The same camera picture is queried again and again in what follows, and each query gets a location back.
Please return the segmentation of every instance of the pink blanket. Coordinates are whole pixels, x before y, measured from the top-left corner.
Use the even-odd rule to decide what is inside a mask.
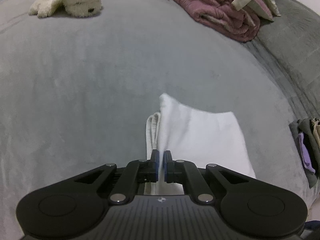
[[[237,11],[233,0],[174,0],[197,22],[237,41],[252,40],[260,20],[250,8]]]

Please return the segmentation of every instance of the pile of clothes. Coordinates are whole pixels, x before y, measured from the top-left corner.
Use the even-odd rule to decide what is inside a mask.
[[[320,170],[320,121],[306,118],[291,123],[289,127],[312,188],[318,181]]]
[[[275,0],[174,0],[197,22],[237,41],[252,40],[262,17],[280,16]]]

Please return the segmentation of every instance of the triangular cutout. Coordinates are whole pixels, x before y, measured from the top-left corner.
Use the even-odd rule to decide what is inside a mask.
[[[227,171],[219,171],[231,184],[240,184],[248,182],[246,179],[233,175]]]
[[[91,173],[85,177],[77,179],[76,182],[85,183],[85,184],[92,184],[101,175],[101,173],[103,173],[103,171],[96,171],[96,172]]]

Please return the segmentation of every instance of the purple cloth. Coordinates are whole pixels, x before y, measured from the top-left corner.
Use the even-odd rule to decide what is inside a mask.
[[[304,133],[300,132],[298,134],[298,138],[299,138],[299,144],[300,144],[300,151],[301,151],[301,155],[302,155],[302,162],[303,162],[303,166],[311,171],[312,173],[315,173],[316,170],[312,167],[311,165],[311,159],[310,159],[310,155],[309,152],[306,148],[306,146],[303,143],[303,139],[304,139]]]
[[[230,2],[232,0],[206,0],[211,4],[202,0],[174,1],[196,22],[237,41],[252,40],[260,28],[258,16],[250,8],[237,11]]]

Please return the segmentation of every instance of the white logo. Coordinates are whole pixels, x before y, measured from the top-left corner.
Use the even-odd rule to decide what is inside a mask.
[[[164,197],[160,197],[160,198],[157,199],[157,201],[159,201],[159,202],[161,202],[161,203],[163,203],[163,202],[166,201],[166,200],[167,200],[167,199],[164,198]]]

